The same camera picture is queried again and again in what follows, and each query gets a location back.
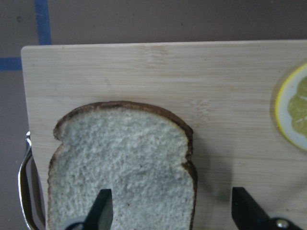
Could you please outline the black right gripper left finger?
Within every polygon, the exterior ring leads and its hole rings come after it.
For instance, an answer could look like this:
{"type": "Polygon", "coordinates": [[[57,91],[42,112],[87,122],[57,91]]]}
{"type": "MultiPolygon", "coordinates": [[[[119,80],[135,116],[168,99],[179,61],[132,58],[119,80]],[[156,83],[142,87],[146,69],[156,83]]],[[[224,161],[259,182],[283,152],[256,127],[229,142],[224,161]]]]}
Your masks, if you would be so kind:
{"type": "Polygon", "coordinates": [[[83,230],[109,230],[112,221],[112,191],[111,189],[102,189],[83,222],[83,230]]]}

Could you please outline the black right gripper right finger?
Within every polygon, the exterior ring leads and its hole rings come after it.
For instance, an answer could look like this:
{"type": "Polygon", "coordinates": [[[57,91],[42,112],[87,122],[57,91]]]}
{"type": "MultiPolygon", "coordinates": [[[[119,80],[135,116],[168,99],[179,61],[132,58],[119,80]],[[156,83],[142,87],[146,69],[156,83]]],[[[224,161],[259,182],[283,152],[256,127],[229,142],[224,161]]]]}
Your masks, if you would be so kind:
{"type": "Polygon", "coordinates": [[[299,230],[282,217],[270,217],[243,187],[232,188],[232,219],[239,230],[299,230]]]}

